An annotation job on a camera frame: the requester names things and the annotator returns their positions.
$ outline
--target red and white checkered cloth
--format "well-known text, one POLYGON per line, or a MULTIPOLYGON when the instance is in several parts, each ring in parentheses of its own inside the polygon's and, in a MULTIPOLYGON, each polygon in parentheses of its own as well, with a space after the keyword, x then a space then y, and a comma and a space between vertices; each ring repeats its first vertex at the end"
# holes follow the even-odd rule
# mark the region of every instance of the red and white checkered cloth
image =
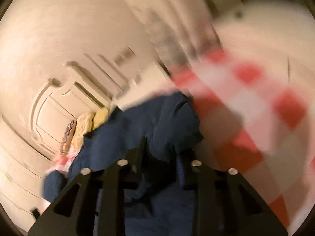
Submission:
POLYGON ((194 97, 213 168, 236 168, 292 235, 315 203, 315 103, 257 65, 222 50, 178 70, 162 92, 194 97))

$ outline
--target silver bolt head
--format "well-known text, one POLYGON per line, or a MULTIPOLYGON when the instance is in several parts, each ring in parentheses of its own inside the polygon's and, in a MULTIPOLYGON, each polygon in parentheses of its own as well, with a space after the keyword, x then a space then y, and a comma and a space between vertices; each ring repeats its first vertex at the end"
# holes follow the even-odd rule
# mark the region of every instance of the silver bolt head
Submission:
POLYGON ((119 166, 126 166, 126 165, 128 164, 128 161, 125 160, 125 159, 121 159, 121 160, 119 160, 119 161, 117 162, 117 164, 118 164, 119 166))
POLYGON ((194 166, 194 167, 199 167, 199 166, 202 165, 202 162, 199 161, 199 160, 194 160, 194 161, 191 162, 191 164, 192 164, 192 166, 194 166))
POLYGON ((81 175, 88 175, 90 173, 91 173, 91 169, 89 168, 81 169, 81 175))
POLYGON ((235 168, 230 168, 228 170, 228 172, 229 172, 230 175, 237 175, 238 174, 238 170, 235 169, 235 168))

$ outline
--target black metal frame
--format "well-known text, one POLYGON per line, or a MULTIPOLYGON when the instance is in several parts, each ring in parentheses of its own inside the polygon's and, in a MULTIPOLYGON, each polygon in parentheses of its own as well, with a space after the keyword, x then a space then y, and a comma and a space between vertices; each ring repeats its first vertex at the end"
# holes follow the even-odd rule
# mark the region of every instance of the black metal frame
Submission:
MULTIPOLYGON (((146 138, 124 160, 78 175, 37 219, 29 236, 93 235, 99 189, 97 235, 125 236, 124 189, 137 189, 146 167, 146 138)), ((191 149, 177 157, 183 190, 196 191, 193 236, 287 236, 285 227, 239 173, 222 172, 194 160, 191 149)))

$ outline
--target blue towel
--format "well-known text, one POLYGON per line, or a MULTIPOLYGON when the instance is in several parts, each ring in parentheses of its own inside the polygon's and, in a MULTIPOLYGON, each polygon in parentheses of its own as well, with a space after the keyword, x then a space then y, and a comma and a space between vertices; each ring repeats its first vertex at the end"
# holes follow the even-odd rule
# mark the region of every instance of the blue towel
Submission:
MULTIPOLYGON (((193 193, 182 191, 170 179, 176 172, 176 155, 202 140, 199 123, 189 98, 180 92, 125 112, 116 109, 105 124, 84 136, 84 145, 69 169, 67 182, 82 168, 92 171, 108 168, 123 159, 127 150, 137 147, 144 136, 148 155, 140 186, 137 190, 125 190, 125 202, 129 203, 125 208, 126 235, 190 235, 193 193), (157 186, 161 189, 150 192, 157 186)), ((63 180, 60 175, 57 179, 50 175, 45 178, 46 200, 52 202, 57 197, 58 190, 47 189, 52 185, 60 189, 59 180, 63 180)))

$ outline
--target yellow cloth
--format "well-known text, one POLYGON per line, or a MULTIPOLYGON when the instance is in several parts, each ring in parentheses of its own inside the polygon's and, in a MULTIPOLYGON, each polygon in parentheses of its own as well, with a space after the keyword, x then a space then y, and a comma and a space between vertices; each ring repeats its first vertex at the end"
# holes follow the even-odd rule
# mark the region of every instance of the yellow cloth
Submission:
POLYGON ((83 135, 92 130, 93 117, 94 112, 85 112, 78 117, 76 131, 71 141, 75 150, 80 151, 83 145, 83 135))
POLYGON ((99 110, 97 110, 96 115, 93 119, 93 130, 97 129, 99 126, 101 126, 103 123, 107 122, 109 115, 109 109, 107 107, 103 107, 99 110))

